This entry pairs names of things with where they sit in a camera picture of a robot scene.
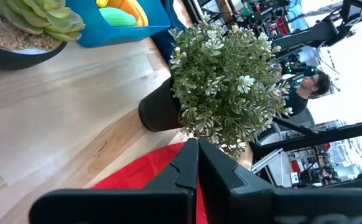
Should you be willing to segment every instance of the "wooden table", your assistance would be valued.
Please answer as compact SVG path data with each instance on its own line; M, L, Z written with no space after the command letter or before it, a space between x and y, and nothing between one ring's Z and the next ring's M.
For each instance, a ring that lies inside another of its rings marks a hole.
M190 24L181 0L174 7ZM169 76L150 39L68 44L40 65L0 72L0 223L27 223L42 194L90 187L153 149L185 141L178 130L149 132L136 109Z

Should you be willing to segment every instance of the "red part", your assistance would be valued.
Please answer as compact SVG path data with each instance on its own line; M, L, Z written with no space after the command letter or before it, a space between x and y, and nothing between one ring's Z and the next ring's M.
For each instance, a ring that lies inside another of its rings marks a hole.
M156 149L103 179L93 189L141 189L164 169L183 145L184 142ZM196 222L207 224L199 183Z
M278 18L276 21L276 24L278 25L278 30L281 34L288 34L287 32L287 24L285 24L285 21L283 20L283 17Z
M327 152L330 149L331 145L330 143L325 143L325 152Z
M291 165L292 165L292 170L293 170L293 172L301 173L300 166L299 166L299 164L297 163L297 161L292 161L292 162L290 162L290 163L291 163Z

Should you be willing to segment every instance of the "red fabric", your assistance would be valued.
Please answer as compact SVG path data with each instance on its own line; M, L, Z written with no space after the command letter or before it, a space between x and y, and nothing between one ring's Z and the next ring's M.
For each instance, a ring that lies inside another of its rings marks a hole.
M173 159L184 142L156 149L96 184L94 189L141 189ZM207 224L203 197L198 184L197 224Z

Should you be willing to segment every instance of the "black plant pot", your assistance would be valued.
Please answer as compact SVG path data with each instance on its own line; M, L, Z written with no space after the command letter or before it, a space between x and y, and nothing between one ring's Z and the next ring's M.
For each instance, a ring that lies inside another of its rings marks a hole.
M159 132L182 127L179 123L180 101L170 90L173 84L172 78L167 79L139 103L139 118L148 130Z
M67 42L62 42L56 49L43 54L19 54L0 49L0 70L21 70L42 63L63 50Z

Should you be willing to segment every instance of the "succulent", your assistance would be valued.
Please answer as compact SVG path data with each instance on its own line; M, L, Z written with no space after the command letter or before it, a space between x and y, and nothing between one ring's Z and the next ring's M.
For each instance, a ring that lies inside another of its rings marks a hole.
M0 0L0 16L28 34L43 32L58 40L74 42L85 28L83 19L65 0Z

